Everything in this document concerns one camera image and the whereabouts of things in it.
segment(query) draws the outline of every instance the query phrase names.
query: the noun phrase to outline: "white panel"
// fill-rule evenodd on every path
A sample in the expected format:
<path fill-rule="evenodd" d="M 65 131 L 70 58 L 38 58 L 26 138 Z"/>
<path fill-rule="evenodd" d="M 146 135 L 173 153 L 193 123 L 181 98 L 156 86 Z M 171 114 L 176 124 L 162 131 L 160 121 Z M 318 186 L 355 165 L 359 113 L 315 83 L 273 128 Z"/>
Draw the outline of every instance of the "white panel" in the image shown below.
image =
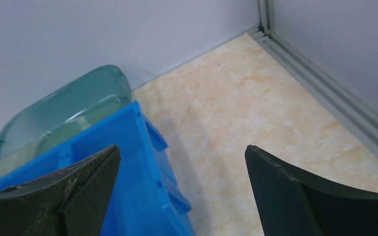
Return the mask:
<path fill-rule="evenodd" d="M 256 0 L 0 0 L 0 129 L 100 65 L 135 88 L 256 25 Z"/>
<path fill-rule="evenodd" d="M 378 112 L 378 1 L 274 0 L 275 32 Z"/>

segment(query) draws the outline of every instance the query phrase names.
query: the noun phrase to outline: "green transparent container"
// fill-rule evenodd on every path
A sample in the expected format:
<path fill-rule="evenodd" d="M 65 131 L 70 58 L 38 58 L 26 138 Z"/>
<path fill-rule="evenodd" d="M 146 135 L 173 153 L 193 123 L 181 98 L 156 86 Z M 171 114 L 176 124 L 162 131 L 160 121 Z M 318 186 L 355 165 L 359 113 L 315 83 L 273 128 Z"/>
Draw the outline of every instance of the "green transparent container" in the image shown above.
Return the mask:
<path fill-rule="evenodd" d="M 14 116 L 0 132 L 0 177 L 131 102 L 128 81 L 101 66 Z"/>

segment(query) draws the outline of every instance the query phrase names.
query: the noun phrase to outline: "beige marble tabletop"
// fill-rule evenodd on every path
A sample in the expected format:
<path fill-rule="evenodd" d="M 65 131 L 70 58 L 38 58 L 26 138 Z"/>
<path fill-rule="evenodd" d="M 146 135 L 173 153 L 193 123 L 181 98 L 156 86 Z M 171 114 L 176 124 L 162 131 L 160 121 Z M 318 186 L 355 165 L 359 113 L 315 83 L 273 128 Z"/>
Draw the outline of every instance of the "beige marble tabletop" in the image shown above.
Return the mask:
<path fill-rule="evenodd" d="M 378 192 L 378 159 L 247 34 L 134 91 L 169 144 L 200 236 L 264 235 L 249 144 L 327 179 Z"/>

